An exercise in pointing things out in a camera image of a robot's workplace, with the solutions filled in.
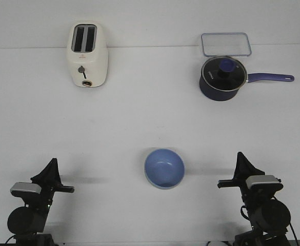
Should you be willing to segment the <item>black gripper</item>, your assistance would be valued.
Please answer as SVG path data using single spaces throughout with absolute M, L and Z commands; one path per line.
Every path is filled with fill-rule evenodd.
M 239 152 L 237 154 L 233 179 L 219 180 L 217 187 L 219 189 L 239 187 L 242 198 L 249 197 L 245 179 L 254 175 L 265 175 L 265 172 L 253 166 L 252 163 L 245 157 L 245 155 L 242 152 Z
M 41 187 L 39 205 L 52 205 L 55 192 L 74 192 L 74 186 L 62 185 L 56 158 L 51 159 L 39 174 L 31 178 L 31 181 L 32 183 L 39 183 Z

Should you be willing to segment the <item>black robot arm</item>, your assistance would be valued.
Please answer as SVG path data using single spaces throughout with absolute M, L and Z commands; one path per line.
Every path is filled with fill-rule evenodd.
M 24 202 L 22 207 L 11 212 L 7 220 L 15 245 L 56 245 L 51 234 L 43 233 L 56 192 L 74 192 L 73 186 L 62 184 L 56 158 L 32 177 L 31 182 L 16 182 L 11 187 L 11 195 Z
M 257 169 L 238 152 L 233 178 L 219 180 L 217 187 L 240 189 L 244 203 L 240 213 L 251 224 L 251 230 L 235 235 L 233 245 L 290 245 L 286 233 L 291 214 L 275 198 L 284 187 L 280 179 Z

